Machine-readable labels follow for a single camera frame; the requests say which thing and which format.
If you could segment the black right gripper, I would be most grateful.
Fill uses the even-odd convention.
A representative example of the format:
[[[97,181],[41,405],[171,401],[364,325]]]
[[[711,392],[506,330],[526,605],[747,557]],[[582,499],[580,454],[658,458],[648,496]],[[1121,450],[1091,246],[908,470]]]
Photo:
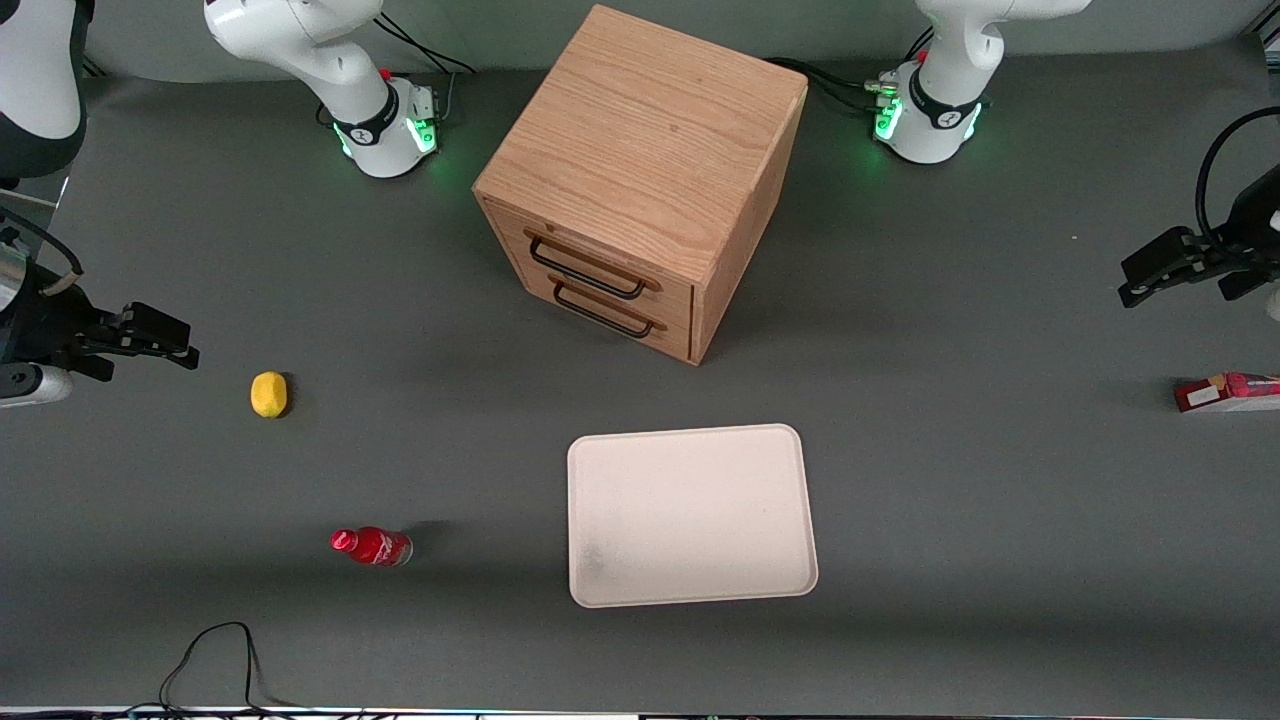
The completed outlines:
[[[111,314],[95,307],[79,286],[54,296],[41,290],[55,274],[26,264],[17,296],[3,310],[1,361],[72,366],[74,373],[110,382],[119,348],[131,356],[160,357],[187,370],[198,368],[200,351],[189,342],[191,325],[147,304],[132,302],[118,315],[118,333],[108,325]]]

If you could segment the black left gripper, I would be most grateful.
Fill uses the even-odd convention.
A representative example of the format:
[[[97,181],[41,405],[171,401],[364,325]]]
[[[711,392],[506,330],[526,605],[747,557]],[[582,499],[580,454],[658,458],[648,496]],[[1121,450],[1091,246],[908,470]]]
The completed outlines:
[[[1129,258],[1120,268],[1124,283],[1117,296],[1133,309],[1155,293],[1202,281],[1203,263],[1228,301],[1277,281],[1279,167],[1265,172],[1233,201],[1228,219],[1212,227],[1206,210],[1211,160],[1198,170],[1199,238],[1188,227],[1174,227]]]

